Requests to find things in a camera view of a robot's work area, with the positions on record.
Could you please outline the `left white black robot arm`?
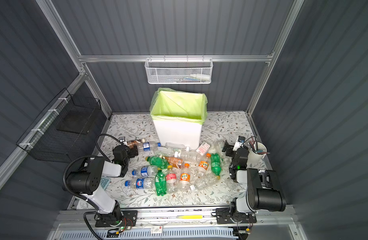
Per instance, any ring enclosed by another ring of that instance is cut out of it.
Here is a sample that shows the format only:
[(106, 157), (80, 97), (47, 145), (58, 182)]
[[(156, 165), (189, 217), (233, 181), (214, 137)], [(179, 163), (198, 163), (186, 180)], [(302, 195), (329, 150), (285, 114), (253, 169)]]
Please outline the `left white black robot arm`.
[(119, 202), (101, 186), (101, 177), (124, 177), (130, 158), (135, 156), (126, 145), (116, 146), (113, 155), (113, 162), (99, 156), (79, 157), (67, 165), (62, 177), (63, 189), (94, 207), (97, 221), (106, 221), (106, 226), (119, 226), (125, 218)]

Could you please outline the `clear bottle blue cap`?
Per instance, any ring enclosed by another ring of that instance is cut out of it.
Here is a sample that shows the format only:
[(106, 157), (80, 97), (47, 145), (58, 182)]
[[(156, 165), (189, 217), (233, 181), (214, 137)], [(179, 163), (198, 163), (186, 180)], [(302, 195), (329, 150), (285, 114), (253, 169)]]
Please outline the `clear bottle blue cap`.
[(125, 181), (125, 187), (132, 190), (152, 190), (155, 182), (153, 178), (137, 178)]
[(140, 168), (132, 170), (132, 176), (138, 178), (146, 178), (146, 177), (154, 177), (158, 170), (160, 170), (157, 166), (142, 166)]

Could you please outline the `clear bottle blue label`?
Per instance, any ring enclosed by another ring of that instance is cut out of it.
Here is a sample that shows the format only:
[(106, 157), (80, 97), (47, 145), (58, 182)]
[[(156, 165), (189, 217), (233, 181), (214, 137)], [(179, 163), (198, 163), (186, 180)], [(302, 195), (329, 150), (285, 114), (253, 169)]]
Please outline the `clear bottle blue label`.
[(158, 147), (160, 146), (161, 146), (161, 143), (153, 142), (153, 141), (137, 144), (137, 148), (139, 152), (148, 152), (148, 151), (155, 152), (158, 150)]

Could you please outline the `brown tinted clear bottle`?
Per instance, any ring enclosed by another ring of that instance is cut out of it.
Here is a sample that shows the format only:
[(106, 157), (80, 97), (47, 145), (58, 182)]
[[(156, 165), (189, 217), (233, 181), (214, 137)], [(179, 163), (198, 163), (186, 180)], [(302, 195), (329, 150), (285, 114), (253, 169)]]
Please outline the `brown tinted clear bottle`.
[(125, 137), (120, 137), (119, 141), (123, 143), (124, 145), (128, 146), (129, 148), (133, 148), (134, 146), (137, 146), (138, 144), (142, 144), (146, 142), (146, 139), (137, 139), (137, 140), (129, 140), (127, 141)]

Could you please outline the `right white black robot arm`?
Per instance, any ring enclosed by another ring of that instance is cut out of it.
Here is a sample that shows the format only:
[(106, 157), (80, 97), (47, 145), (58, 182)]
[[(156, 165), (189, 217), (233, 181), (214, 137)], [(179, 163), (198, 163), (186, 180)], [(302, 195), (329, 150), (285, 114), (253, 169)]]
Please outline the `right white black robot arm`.
[(232, 161), (229, 165), (231, 179), (243, 185), (245, 193), (234, 198), (227, 208), (216, 209), (218, 224), (253, 224), (259, 210), (283, 212), (286, 200), (276, 171), (250, 168), (248, 163), (265, 157), (269, 152), (264, 144), (255, 142), (251, 148), (236, 142), (224, 142), (222, 152)]

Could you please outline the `pink white carton box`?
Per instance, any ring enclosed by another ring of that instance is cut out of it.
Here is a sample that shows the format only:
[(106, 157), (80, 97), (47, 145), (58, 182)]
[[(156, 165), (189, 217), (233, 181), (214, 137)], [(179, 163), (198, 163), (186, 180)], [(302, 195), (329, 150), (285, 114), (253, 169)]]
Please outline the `pink white carton box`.
[(201, 156), (204, 156), (208, 153), (211, 145), (207, 142), (202, 142), (200, 146), (197, 148), (196, 152)]

